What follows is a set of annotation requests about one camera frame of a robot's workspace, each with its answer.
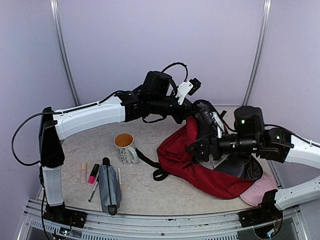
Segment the red student backpack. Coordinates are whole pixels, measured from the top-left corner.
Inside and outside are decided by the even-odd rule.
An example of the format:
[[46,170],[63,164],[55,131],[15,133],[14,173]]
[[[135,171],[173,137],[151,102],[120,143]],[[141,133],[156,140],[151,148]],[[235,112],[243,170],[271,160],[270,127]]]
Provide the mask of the red student backpack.
[[202,99],[194,104],[200,111],[189,116],[183,127],[161,143],[156,150],[158,162],[152,161],[140,150],[136,151],[137,156],[156,168],[153,172],[155,181],[174,175],[214,197],[226,200],[237,198],[262,177],[263,168],[251,154],[241,153],[227,154],[215,169],[200,165],[197,158],[186,151],[186,147],[214,133],[216,128],[209,125],[205,113],[216,112],[216,108]]

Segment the grey pencil case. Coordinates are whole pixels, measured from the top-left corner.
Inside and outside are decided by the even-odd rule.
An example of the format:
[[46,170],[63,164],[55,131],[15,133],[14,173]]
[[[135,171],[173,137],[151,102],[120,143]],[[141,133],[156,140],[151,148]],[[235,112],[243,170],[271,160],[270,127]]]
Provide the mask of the grey pencil case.
[[103,212],[115,216],[120,208],[122,192],[117,173],[108,157],[102,159],[98,178],[101,209]]

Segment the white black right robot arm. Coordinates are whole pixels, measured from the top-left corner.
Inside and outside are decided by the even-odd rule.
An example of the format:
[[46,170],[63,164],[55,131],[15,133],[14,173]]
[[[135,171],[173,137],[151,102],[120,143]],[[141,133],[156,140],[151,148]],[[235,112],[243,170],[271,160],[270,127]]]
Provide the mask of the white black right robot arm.
[[284,127],[265,124],[259,107],[242,106],[234,111],[234,133],[226,132],[226,125],[216,112],[200,111],[205,123],[215,130],[188,145],[185,150],[195,158],[206,161],[209,156],[255,154],[279,163],[297,163],[320,167],[320,145]]

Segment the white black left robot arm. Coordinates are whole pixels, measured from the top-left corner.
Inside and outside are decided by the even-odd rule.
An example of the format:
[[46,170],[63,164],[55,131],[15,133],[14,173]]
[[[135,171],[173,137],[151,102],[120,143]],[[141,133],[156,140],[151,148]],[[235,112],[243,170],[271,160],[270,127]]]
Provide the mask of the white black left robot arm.
[[36,117],[41,117],[38,134],[40,159],[40,182],[49,212],[63,223],[70,218],[65,207],[62,189],[61,170],[65,155],[62,142],[75,134],[100,126],[145,119],[150,114],[159,115],[161,120],[171,116],[180,124],[194,112],[192,103],[186,98],[193,95],[201,86],[197,79],[185,78],[176,85],[166,70],[174,66],[187,65],[174,62],[162,71],[149,71],[143,84],[134,90],[117,90],[102,100],[80,106],[52,110],[46,107],[21,125]]

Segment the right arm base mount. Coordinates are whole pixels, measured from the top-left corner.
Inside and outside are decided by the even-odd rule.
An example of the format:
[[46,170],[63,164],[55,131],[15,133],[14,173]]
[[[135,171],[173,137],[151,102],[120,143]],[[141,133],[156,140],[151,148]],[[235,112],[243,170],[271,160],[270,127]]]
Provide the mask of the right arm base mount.
[[263,200],[258,207],[238,213],[242,228],[278,221],[283,218],[283,211],[275,206],[275,200]]

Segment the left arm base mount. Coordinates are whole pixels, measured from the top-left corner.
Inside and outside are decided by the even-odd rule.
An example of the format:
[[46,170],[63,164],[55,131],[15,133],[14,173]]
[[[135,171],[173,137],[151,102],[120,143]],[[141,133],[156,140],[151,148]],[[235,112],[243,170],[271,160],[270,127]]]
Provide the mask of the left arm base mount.
[[63,202],[62,205],[57,206],[47,205],[43,218],[54,223],[83,229],[86,223],[87,213],[66,208]]

